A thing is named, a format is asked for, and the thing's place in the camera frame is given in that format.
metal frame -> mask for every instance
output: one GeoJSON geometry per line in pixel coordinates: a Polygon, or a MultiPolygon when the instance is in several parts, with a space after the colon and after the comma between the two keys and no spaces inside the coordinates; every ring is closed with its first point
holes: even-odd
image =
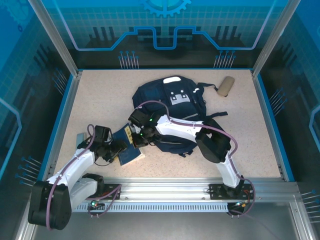
{"type": "Polygon", "coordinates": [[[269,137],[270,137],[270,141],[271,141],[271,145],[273,148],[273,152],[275,155],[275,159],[277,161],[277,163],[280,166],[280,173],[282,174],[283,178],[285,181],[289,181],[292,177],[288,175],[288,171],[291,172],[291,169],[287,169],[285,162],[284,162],[284,156],[281,153],[281,149],[279,147],[279,142],[276,136],[276,132],[275,129],[273,127],[272,121],[271,121],[271,117],[268,111],[268,107],[267,107],[267,101],[269,101],[268,99],[265,99],[264,95],[263,95],[263,91],[261,88],[261,85],[258,81],[258,77],[252,75],[252,80],[253,80],[253,85],[255,87],[255,91],[257,93],[257,97],[260,103],[260,107],[262,110],[262,114],[263,114],[263,118],[265,121],[265,125],[266,125],[266,129],[269,133],[269,137]]]}
{"type": "Polygon", "coordinates": [[[78,68],[70,55],[63,39],[61,38],[58,29],[56,28],[54,22],[52,21],[47,9],[41,0],[28,0],[31,7],[33,8],[35,14],[40,20],[42,26],[44,27],[46,33],[49,35],[49,38],[53,42],[55,48],[60,54],[62,60],[64,61],[66,67],[73,76],[77,76],[78,68]]]}
{"type": "MultiPolygon", "coordinates": [[[[52,150],[49,156],[47,169],[54,169],[63,141],[64,132],[68,124],[72,105],[77,93],[80,76],[73,78],[73,83],[68,92],[65,108],[62,112],[61,120],[55,136],[52,150]]],[[[260,91],[261,86],[257,80],[253,80],[256,92],[264,112],[264,117],[268,116],[268,111],[264,108],[264,97],[260,91]]],[[[296,232],[300,240],[316,240],[317,236],[312,229],[312,225],[306,213],[299,188],[296,182],[286,182],[282,178],[251,178],[256,189],[256,203],[289,203],[292,212],[292,221],[296,226],[296,232]]],[[[128,203],[140,203],[141,205],[152,203],[161,205],[163,203],[191,203],[193,205],[219,204],[226,202],[236,202],[236,200],[210,200],[207,193],[209,184],[221,184],[221,178],[158,178],[158,177],[134,177],[134,178],[105,178],[106,183],[122,184],[119,205],[128,203]]],[[[35,229],[34,225],[28,223],[29,204],[27,205],[16,240],[30,240],[35,229]]]]}
{"type": "Polygon", "coordinates": [[[276,22],[268,40],[266,41],[259,57],[253,66],[253,76],[257,77],[261,69],[265,65],[269,55],[274,49],[279,38],[283,34],[287,24],[289,23],[292,15],[295,13],[301,0],[288,0],[285,8],[283,9],[278,21],[276,22]]]}
{"type": "MultiPolygon", "coordinates": [[[[60,152],[60,147],[64,138],[64,133],[68,124],[69,116],[73,106],[73,102],[77,93],[81,75],[78,75],[78,69],[73,61],[66,45],[64,44],[57,28],[49,16],[46,8],[39,0],[28,0],[34,9],[36,15],[41,21],[47,34],[52,40],[54,46],[58,50],[64,63],[68,67],[72,79],[70,91],[63,109],[61,121],[58,125],[57,135],[54,138],[52,150],[50,152],[48,163],[45,169],[45,174],[42,179],[46,179],[48,175],[52,174],[50,171],[54,169],[60,152]]],[[[277,148],[277,141],[274,132],[272,132],[272,124],[270,116],[268,118],[268,110],[262,95],[261,86],[257,81],[257,76],[270,55],[272,49],[276,45],[283,30],[288,24],[291,16],[297,8],[300,0],[289,0],[287,6],[284,8],[274,30],[272,31],[266,45],[264,46],[258,60],[254,65],[253,82],[262,108],[262,112],[266,121],[266,125],[273,142],[273,149],[277,155],[279,164],[283,165],[279,146],[277,148]]],[[[288,179],[286,169],[282,168],[284,178],[288,179]]],[[[256,188],[256,202],[282,202],[289,203],[292,210],[292,218],[296,224],[297,233],[301,240],[315,240],[316,236],[313,232],[312,226],[308,219],[306,209],[299,193],[298,185],[295,182],[285,182],[281,178],[252,178],[253,184],[256,188]]],[[[206,193],[209,184],[222,183],[221,178],[106,178],[106,183],[121,183],[123,185],[121,198],[117,202],[139,202],[139,203],[223,203],[223,200],[210,200],[209,194],[206,193]]],[[[24,211],[22,221],[16,236],[16,240],[30,240],[36,227],[28,223],[29,204],[27,204],[24,211]]]]}
{"type": "Polygon", "coordinates": [[[58,156],[60,153],[60,148],[62,145],[62,142],[64,140],[65,132],[67,129],[69,117],[71,114],[72,106],[75,101],[75,97],[77,94],[79,82],[81,79],[81,73],[79,72],[76,77],[72,78],[70,90],[67,94],[67,98],[65,101],[65,105],[61,114],[61,120],[56,130],[56,135],[54,136],[52,148],[48,157],[47,164],[45,166],[44,174],[42,176],[41,180],[45,180],[48,178],[48,176],[53,175],[53,171],[55,170],[56,163],[58,160],[58,156]]]}

black mounting bracket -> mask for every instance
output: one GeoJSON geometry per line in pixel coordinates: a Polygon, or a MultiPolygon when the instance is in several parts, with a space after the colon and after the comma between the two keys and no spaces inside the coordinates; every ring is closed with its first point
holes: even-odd
{"type": "Polygon", "coordinates": [[[226,194],[226,186],[224,184],[209,184],[209,189],[206,191],[210,194],[210,200],[247,200],[248,197],[252,200],[254,198],[254,192],[251,184],[242,184],[239,189],[239,194],[234,197],[230,197],[226,194]]]}

blue trim edge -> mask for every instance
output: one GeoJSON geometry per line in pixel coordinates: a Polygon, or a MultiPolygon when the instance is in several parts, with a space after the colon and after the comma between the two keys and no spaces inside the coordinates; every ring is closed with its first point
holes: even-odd
{"type": "Polygon", "coordinates": [[[269,116],[270,116],[270,119],[271,119],[271,124],[272,124],[273,130],[274,130],[274,133],[275,133],[275,137],[276,137],[276,140],[277,140],[279,148],[280,148],[280,153],[282,155],[283,164],[284,164],[284,167],[285,167],[284,171],[286,171],[286,174],[288,176],[289,182],[294,182],[295,178],[294,178],[294,175],[292,173],[292,170],[291,170],[291,167],[290,167],[290,164],[289,164],[289,160],[288,160],[288,157],[287,157],[287,154],[286,154],[286,151],[285,151],[285,147],[284,147],[284,144],[282,142],[282,139],[281,139],[281,136],[280,136],[280,132],[279,132],[279,129],[278,129],[278,126],[277,126],[277,123],[276,123],[276,119],[275,119],[275,116],[274,116],[274,114],[272,112],[271,105],[270,105],[270,102],[269,102],[269,98],[268,98],[268,95],[267,95],[267,92],[266,92],[266,89],[265,89],[265,85],[264,85],[264,83],[262,81],[260,73],[257,76],[257,78],[258,78],[258,81],[259,81],[259,84],[260,84],[260,87],[261,87],[261,91],[262,91],[263,98],[264,98],[264,101],[265,101],[265,104],[266,104],[266,108],[268,110],[268,113],[269,113],[269,116]]]}
{"type": "Polygon", "coordinates": [[[67,97],[68,97],[68,94],[69,94],[69,91],[70,91],[70,87],[71,87],[72,81],[73,81],[73,76],[70,74],[70,77],[69,77],[68,83],[66,85],[66,88],[65,88],[65,91],[64,91],[64,95],[63,95],[63,98],[62,98],[62,101],[61,101],[61,104],[60,104],[60,108],[59,108],[58,114],[56,116],[54,125],[53,125],[53,129],[52,129],[52,133],[51,133],[51,136],[50,136],[50,140],[49,140],[48,146],[46,147],[46,151],[45,151],[45,154],[44,154],[44,157],[43,157],[42,165],[41,165],[41,168],[40,168],[40,171],[39,171],[39,175],[38,175],[38,178],[37,178],[38,181],[42,181],[42,178],[43,178],[43,176],[45,174],[45,171],[46,171],[46,168],[47,168],[47,164],[48,164],[48,161],[49,161],[49,155],[50,155],[50,152],[52,150],[52,146],[54,144],[54,140],[55,140],[56,135],[57,135],[58,126],[60,124],[61,116],[62,116],[62,113],[64,111],[65,105],[66,105],[66,101],[67,101],[67,97]]]}

cable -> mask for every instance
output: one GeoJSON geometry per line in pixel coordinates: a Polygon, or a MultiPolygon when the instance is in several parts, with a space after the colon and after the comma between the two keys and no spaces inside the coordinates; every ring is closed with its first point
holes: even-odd
{"type": "Polygon", "coordinates": [[[52,228],[50,227],[50,207],[51,207],[51,201],[52,201],[52,197],[53,197],[53,194],[54,194],[54,191],[58,185],[58,182],[61,180],[62,176],[64,175],[65,171],[70,167],[70,165],[75,161],[77,160],[79,157],[81,157],[92,145],[92,143],[94,142],[95,140],[95,136],[96,136],[96,129],[95,129],[95,126],[93,126],[92,124],[89,124],[87,127],[86,127],[86,130],[88,132],[88,134],[91,136],[91,141],[89,143],[89,145],[82,151],[80,152],[77,156],[75,156],[62,170],[61,170],[61,173],[59,174],[59,176],[56,178],[52,188],[51,188],[51,191],[49,193],[49,197],[48,197],[48,200],[47,200],[47,204],[46,204],[46,215],[45,215],[45,225],[46,225],[46,228],[51,231],[52,228]],[[89,131],[89,127],[92,127],[93,128],[93,133],[91,135],[90,131],[89,131]]]}
{"type": "MultiPolygon", "coordinates": [[[[239,214],[239,216],[243,216],[244,214],[241,214],[240,211],[236,211],[236,210],[231,210],[231,212],[234,212],[236,214],[239,214]]],[[[262,221],[260,221],[258,218],[250,216],[250,215],[245,215],[247,218],[250,218],[253,221],[258,222],[261,226],[263,226],[271,235],[273,235],[276,239],[281,240],[280,237],[278,237],[269,227],[267,227],[267,225],[265,225],[262,221]]]]}
{"type": "Polygon", "coordinates": [[[114,204],[114,201],[116,200],[116,197],[117,197],[117,195],[118,195],[118,191],[120,191],[121,187],[122,187],[122,184],[119,184],[114,190],[112,190],[112,191],[111,191],[110,193],[108,193],[107,195],[104,195],[104,196],[101,196],[101,197],[95,197],[95,198],[87,198],[87,200],[92,200],[92,201],[93,201],[93,200],[101,200],[101,199],[105,199],[106,197],[109,197],[110,195],[112,195],[113,193],[115,193],[114,196],[113,196],[112,201],[110,202],[109,206],[104,210],[104,212],[102,212],[102,213],[97,213],[96,215],[93,215],[93,214],[91,213],[91,211],[90,211],[90,208],[89,208],[89,209],[88,209],[88,214],[90,214],[92,218],[93,218],[93,217],[98,218],[98,217],[106,214],[106,213],[109,211],[109,209],[111,208],[112,204],[114,204]]]}
{"type": "Polygon", "coordinates": [[[232,160],[231,158],[230,158],[229,160],[230,160],[231,167],[232,167],[233,171],[235,172],[235,175],[236,175],[239,179],[241,179],[241,180],[243,180],[243,181],[247,181],[248,183],[250,183],[250,185],[251,185],[251,187],[252,187],[252,190],[253,190],[252,203],[251,203],[251,205],[250,205],[250,207],[248,208],[247,211],[245,211],[244,213],[242,213],[242,214],[239,215],[239,216],[241,217],[241,216],[245,216],[248,212],[251,211],[251,209],[252,209],[252,207],[253,207],[253,205],[254,205],[254,203],[255,203],[255,201],[256,201],[256,189],[255,189],[255,186],[254,186],[254,184],[252,183],[252,181],[250,181],[250,180],[247,179],[247,178],[243,178],[243,177],[241,177],[241,176],[239,175],[239,173],[238,173],[237,170],[236,170],[236,167],[235,167],[235,164],[234,164],[233,160],[232,160]]]}
{"type": "Polygon", "coordinates": [[[138,109],[140,108],[141,106],[145,105],[145,104],[148,104],[148,103],[157,103],[157,104],[161,104],[165,107],[166,109],[166,116],[168,118],[168,120],[171,122],[171,123],[174,123],[174,124],[177,124],[177,125],[181,125],[181,126],[187,126],[187,127],[197,127],[197,128],[205,128],[205,129],[210,129],[210,130],[213,130],[215,132],[218,132],[218,133],[221,133],[225,136],[227,136],[228,138],[230,138],[233,142],[234,142],[234,149],[233,151],[229,154],[229,157],[231,157],[238,149],[238,143],[236,141],[236,139],[231,136],[229,133],[223,131],[223,130],[220,130],[218,128],[215,128],[213,126],[208,126],[208,125],[203,125],[203,124],[191,124],[191,123],[182,123],[182,122],[177,122],[177,121],[174,121],[170,118],[170,115],[169,115],[169,108],[167,105],[165,105],[163,102],[161,101],[156,101],[156,100],[149,100],[149,101],[145,101],[143,103],[141,103],[139,106],[137,106],[135,109],[138,109]]]}
{"type": "Polygon", "coordinates": [[[137,106],[135,109],[138,109],[140,108],[141,106],[145,105],[145,104],[148,104],[148,103],[158,103],[158,104],[161,104],[165,107],[166,109],[166,116],[168,118],[168,120],[171,122],[171,123],[174,123],[174,124],[177,124],[177,125],[181,125],[181,126],[187,126],[187,127],[199,127],[199,128],[206,128],[206,129],[210,129],[210,130],[213,130],[215,132],[218,132],[218,133],[221,133],[225,136],[227,136],[228,138],[230,138],[233,142],[234,142],[234,149],[233,151],[229,154],[229,160],[230,160],[230,164],[231,164],[231,167],[233,169],[233,171],[235,172],[235,175],[240,179],[240,180],[243,180],[243,181],[247,181],[251,184],[252,186],[252,190],[253,190],[253,199],[252,199],[252,203],[250,205],[250,207],[248,208],[247,211],[245,211],[244,213],[242,213],[240,216],[245,216],[253,207],[255,201],[256,201],[256,189],[255,189],[255,186],[253,185],[253,183],[247,179],[247,178],[243,178],[239,175],[238,171],[236,170],[236,167],[235,167],[235,164],[231,158],[231,156],[237,151],[238,149],[238,143],[236,141],[236,139],[231,136],[229,133],[226,133],[225,131],[223,130],[220,130],[218,128],[215,128],[215,127],[212,127],[212,126],[207,126],[207,125],[202,125],[202,124],[191,124],[191,123],[182,123],[182,122],[177,122],[177,121],[174,121],[170,118],[170,114],[169,114],[169,108],[166,104],[164,104],[163,102],[161,101],[156,101],[156,100],[149,100],[149,101],[145,101],[143,103],[141,103],[139,106],[137,106]]]}

gear graphic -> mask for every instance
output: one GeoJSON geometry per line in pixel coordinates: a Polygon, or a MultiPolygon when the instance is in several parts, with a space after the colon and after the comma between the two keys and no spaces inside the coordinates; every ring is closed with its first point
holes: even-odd
{"type": "Polygon", "coordinates": [[[191,4],[191,0],[140,0],[144,10],[149,10],[150,14],[156,14],[157,17],[174,14],[180,14],[180,10],[187,9],[186,5],[191,4]]]}
{"type": "Polygon", "coordinates": [[[0,0],[0,7],[6,7],[6,10],[18,25],[23,24],[29,16],[27,0],[0,0]]]}

